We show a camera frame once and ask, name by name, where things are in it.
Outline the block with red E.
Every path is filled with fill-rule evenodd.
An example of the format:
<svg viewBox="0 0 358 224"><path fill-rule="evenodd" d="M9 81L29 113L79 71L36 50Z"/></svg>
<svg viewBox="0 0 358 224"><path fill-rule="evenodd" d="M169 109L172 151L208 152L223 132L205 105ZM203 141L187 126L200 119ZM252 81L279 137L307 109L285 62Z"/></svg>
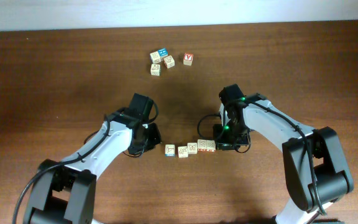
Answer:
<svg viewBox="0 0 358 224"><path fill-rule="evenodd" d="M164 64L165 64L165 66L166 66L167 68L172 68L172 67L175 66L175 60L174 60L174 58L173 58L171 55L165 57L165 58L163 59L163 61L164 61Z"/></svg>

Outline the block with blue letter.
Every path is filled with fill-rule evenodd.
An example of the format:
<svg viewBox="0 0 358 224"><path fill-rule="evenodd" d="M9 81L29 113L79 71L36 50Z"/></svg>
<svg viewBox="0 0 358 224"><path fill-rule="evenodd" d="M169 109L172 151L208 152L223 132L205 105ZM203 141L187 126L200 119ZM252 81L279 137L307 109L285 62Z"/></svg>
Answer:
<svg viewBox="0 0 358 224"><path fill-rule="evenodd" d="M166 48L159 49L158 54L161 58L165 58L168 56L168 52L167 52Z"/></svg>

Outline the block with bird picture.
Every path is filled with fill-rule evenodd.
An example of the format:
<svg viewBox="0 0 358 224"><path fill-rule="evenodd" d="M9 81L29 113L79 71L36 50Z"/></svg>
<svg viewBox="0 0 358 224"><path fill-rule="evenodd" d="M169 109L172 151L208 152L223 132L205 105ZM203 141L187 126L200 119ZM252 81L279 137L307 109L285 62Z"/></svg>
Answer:
<svg viewBox="0 0 358 224"><path fill-rule="evenodd" d="M188 157L188 147L187 146L179 146L178 147L178 157L179 158Z"/></svg>

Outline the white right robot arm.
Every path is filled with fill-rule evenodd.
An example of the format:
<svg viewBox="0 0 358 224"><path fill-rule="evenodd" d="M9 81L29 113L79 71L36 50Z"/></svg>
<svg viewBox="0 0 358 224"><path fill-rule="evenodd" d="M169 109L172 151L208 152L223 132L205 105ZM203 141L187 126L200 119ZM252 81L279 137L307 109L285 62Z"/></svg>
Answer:
<svg viewBox="0 0 358 224"><path fill-rule="evenodd" d="M213 127L219 150L251 147L256 131L282 153L290 196L268 223L313 223L326 209L354 190L354 180L335 130L316 129L276 109L263 95L244 95L236 86L219 93L221 124Z"/></svg>

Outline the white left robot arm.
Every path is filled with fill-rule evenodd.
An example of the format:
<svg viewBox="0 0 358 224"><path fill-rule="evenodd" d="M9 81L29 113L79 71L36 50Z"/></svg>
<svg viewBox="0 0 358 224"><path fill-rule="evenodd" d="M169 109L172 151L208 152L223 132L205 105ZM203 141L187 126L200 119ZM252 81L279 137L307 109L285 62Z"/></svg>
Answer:
<svg viewBox="0 0 358 224"><path fill-rule="evenodd" d="M96 183L101 174L124 151L136 158L160 142L155 123L122 111L105 116L100 130L75 153L39 165L24 189L30 197L23 222L95 224Z"/></svg>

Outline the block with red I and fish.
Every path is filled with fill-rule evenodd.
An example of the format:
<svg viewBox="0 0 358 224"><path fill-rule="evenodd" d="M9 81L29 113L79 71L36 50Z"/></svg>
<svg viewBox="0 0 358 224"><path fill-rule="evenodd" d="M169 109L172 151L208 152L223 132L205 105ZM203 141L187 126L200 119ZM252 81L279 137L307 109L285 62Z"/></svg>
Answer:
<svg viewBox="0 0 358 224"><path fill-rule="evenodd" d="M205 140L205 139L197 140L197 150L198 151L207 151L207 140Z"/></svg>

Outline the block with red letter side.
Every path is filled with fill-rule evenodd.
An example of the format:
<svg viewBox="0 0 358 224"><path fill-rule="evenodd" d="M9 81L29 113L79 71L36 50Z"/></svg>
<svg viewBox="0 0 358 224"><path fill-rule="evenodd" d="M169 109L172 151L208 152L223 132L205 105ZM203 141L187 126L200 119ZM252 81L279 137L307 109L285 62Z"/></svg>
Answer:
<svg viewBox="0 0 358 224"><path fill-rule="evenodd" d="M206 141L206 150L208 152L215 152L216 151L216 143L215 143L215 141L207 140Z"/></svg>

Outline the block with donkey picture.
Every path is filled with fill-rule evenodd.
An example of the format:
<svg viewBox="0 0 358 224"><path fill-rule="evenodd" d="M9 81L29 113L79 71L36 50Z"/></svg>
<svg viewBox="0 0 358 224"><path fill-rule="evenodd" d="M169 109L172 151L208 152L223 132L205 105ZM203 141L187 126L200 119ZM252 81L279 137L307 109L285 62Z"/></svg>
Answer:
<svg viewBox="0 0 358 224"><path fill-rule="evenodd" d="M151 59L152 63L160 63L161 62L160 54L157 51L150 53L150 59Z"/></svg>

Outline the block with butterfly picture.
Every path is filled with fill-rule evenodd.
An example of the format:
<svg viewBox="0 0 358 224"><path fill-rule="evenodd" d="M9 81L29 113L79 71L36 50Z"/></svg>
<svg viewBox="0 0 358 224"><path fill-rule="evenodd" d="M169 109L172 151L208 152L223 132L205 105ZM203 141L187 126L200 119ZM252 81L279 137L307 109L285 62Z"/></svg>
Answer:
<svg viewBox="0 0 358 224"><path fill-rule="evenodd" d="M196 142L189 142L187 148L188 154L196 154L198 152L198 144Z"/></svg>

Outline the block with red V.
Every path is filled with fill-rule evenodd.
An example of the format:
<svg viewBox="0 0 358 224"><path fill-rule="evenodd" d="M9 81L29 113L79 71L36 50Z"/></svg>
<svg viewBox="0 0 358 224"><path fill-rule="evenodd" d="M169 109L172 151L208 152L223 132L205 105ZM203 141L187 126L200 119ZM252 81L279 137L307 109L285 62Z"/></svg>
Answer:
<svg viewBox="0 0 358 224"><path fill-rule="evenodd" d="M193 63L193 54L185 53L183 56L183 64L187 66L191 66Z"/></svg>

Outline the small blue block edge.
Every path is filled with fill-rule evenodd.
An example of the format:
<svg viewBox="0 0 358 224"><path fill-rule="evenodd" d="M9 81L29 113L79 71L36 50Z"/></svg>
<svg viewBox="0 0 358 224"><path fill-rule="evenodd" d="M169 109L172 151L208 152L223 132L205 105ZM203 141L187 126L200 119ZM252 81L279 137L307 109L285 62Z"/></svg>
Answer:
<svg viewBox="0 0 358 224"><path fill-rule="evenodd" d="M153 63L150 67L150 74L153 76L160 76L161 66L160 64Z"/></svg>

